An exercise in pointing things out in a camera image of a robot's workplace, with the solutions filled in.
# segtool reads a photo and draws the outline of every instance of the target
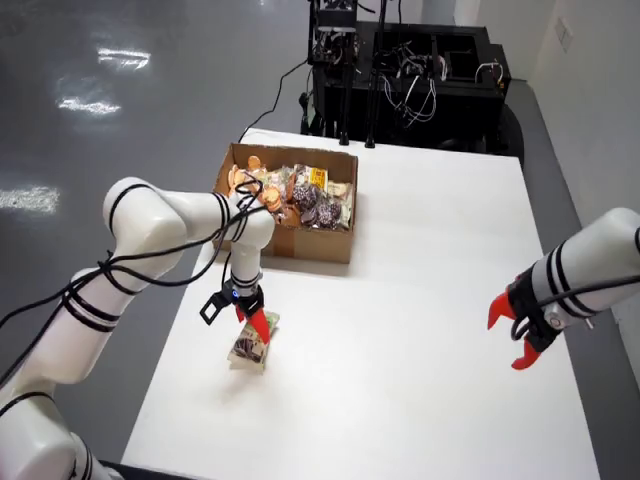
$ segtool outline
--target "gray floor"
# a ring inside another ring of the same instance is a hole
[[[271,105],[279,76],[305,58],[307,8],[298,0],[3,2],[0,201],[34,187],[58,197],[48,210],[2,203],[2,310],[51,293],[104,258],[113,244],[101,204],[117,179],[209,189],[228,143]],[[140,53],[99,56],[104,48],[146,52],[148,63]],[[261,126],[297,131],[306,73],[286,80],[277,112]],[[531,90],[514,82],[508,102],[522,122],[525,179],[549,250],[579,228],[577,216]],[[192,261],[176,276],[187,276]],[[57,392],[70,427],[102,458],[117,461],[124,451],[181,296],[182,289],[142,294],[91,376]],[[0,367],[46,315],[47,308],[26,314],[2,331]],[[569,332],[571,357],[602,478],[637,477],[640,395],[617,327],[602,317],[596,332]],[[562,445],[551,437],[545,448]]]

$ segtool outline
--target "white table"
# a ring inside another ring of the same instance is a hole
[[[598,478],[564,338],[517,372],[510,321],[487,331],[493,298],[542,254],[517,159],[244,141],[359,156],[351,264],[263,259],[281,314],[263,375],[229,369],[233,309],[198,315],[221,265],[191,285],[124,463],[216,480]]]

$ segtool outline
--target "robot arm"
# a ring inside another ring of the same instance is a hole
[[[252,297],[259,289],[260,251],[269,243],[275,228],[265,210],[229,226],[239,213],[238,205],[252,197],[234,192],[228,200],[218,193],[169,192],[137,178],[123,179],[109,190],[103,210],[116,239],[114,257],[126,259],[179,247],[203,240],[222,228],[224,238],[233,241],[231,273],[232,279],[243,287],[236,289],[239,298]],[[256,201],[249,211],[260,206]],[[176,251],[117,264],[157,279],[171,270],[181,256],[182,251]],[[87,272],[78,272],[75,278]],[[86,378],[125,308],[147,286],[148,282],[117,270],[107,270],[79,286],[62,302],[50,327],[15,375],[20,377],[18,383],[46,379],[69,384]]]
[[[206,241],[221,229],[216,238],[232,241],[229,303],[269,341],[268,326],[265,333],[260,323],[258,282],[260,251],[275,222],[261,207],[250,192],[238,189],[227,199],[217,193],[164,191],[137,178],[110,189],[104,218],[116,239],[112,266],[136,275],[117,268],[78,272],[74,278],[84,280],[68,291],[31,353],[0,385],[0,479],[63,480],[70,472],[77,478],[112,478],[68,431],[53,390],[57,383],[74,384],[89,375],[124,310],[149,285],[145,278],[157,281],[178,263],[182,251],[176,247]],[[167,249],[170,253],[150,253]]]
[[[588,323],[591,316],[638,292],[640,283],[631,278],[638,274],[640,215],[626,208],[613,209],[518,275],[491,304],[489,328],[500,316],[514,320],[513,340],[524,336],[525,341],[524,356],[512,367],[524,370],[563,329],[580,321]],[[629,281],[572,293],[621,278]]]

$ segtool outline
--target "white wall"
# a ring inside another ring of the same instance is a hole
[[[457,0],[456,25],[487,27],[504,48],[511,76],[529,80],[556,0]]]
[[[567,53],[558,16],[574,35]],[[638,0],[557,0],[531,78],[583,224],[616,206],[640,212],[639,22]],[[614,315],[640,380],[640,298]]]
[[[380,15],[380,0],[360,0],[365,7],[375,10],[376,14],[358,9],[358,20],[377,22]],[[402,0],[402,23],[420,23],[422,18],[422,0]],[[398,23],[398,0],[387,2],[386,23]]]
[[[476,25],[480,12],[480,0],[458,0],[453,10],[456,25]]]

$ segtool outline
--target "open cardboard box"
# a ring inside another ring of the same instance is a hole
[[[215,191],[229,194],[227,176],[234,164],[247,168],[251,155],[257,155],[267,170],[277,170],[283,166],[293,167],[300,163],[310,167],[324,168],[329,172],[329,180],[353,185],[353,205],[349,230],[322,230],[318,228],[287,227],[276,224],[269,245],[263,250],[265,255],[291,257],[324,262],[349,263],[351,245],[356,223],[356,197],[358,192],[358,157],[342,152],[315,150],[295,147],[268,147],[233,143],[218,172]],[[228,250],[228,242],[222,248]]]

